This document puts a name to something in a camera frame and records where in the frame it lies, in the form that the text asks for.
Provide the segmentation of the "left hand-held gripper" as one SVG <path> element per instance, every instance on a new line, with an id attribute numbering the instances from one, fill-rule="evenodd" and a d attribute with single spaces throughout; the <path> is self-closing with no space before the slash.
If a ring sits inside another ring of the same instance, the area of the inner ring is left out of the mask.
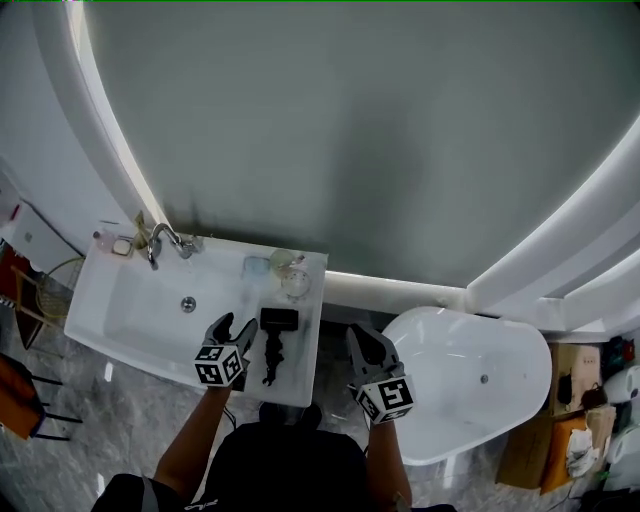
<path id="1" fill-rule="evenodd" d="M 231 342 L 230 328 L 234 321 L 232 312 L 226 313 L 211 324 L 204 336 L 194 367 L 198 379 L 206 387 L 230 388 L 243 391 L 246 384 L 248 362 L 245 354 L 251 348 L 259 323 L 252 318 Z"/>

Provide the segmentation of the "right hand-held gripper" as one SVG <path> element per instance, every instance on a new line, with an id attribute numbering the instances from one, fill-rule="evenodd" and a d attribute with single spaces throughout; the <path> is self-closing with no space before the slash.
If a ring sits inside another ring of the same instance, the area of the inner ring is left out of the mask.
<path id="1" fill-rule="evenodd" d="M 406 416 L 415 405 L 414 386 L 403 365 L 396 365 L 399 359 L 394 344 L 380 332 L 358 324 L 348 327 L 347 343 L 357 376 L 371 376 L 371 366 L 392 366 L 347 386 L 367 423 L 383 424 Z"/>

